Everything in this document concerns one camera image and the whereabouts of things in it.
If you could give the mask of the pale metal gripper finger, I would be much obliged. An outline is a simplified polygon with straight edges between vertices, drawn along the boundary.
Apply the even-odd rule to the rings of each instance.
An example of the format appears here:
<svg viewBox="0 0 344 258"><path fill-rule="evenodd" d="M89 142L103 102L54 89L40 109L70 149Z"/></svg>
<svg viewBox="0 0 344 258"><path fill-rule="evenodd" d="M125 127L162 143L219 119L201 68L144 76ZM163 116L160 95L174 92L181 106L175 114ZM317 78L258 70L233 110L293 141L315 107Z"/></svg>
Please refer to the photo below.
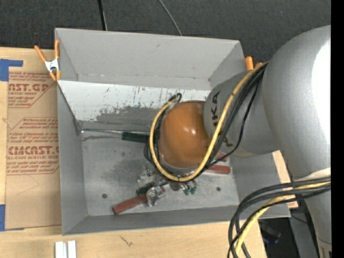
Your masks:
<svg viewBox="0 0 344 258"><path fill-rule="evenodd" d="M163 186L154 186L147 190L146 199L147 205L152 207L156 202L165 195L165 188Z"/></svg>
<svg viewBox="0 0 344 258"><path fill-rule="evenodd" d="M138 176L138 185L146 185L155 181L156 170L151 164L145 164L141 168L141 172Z"/></svg>

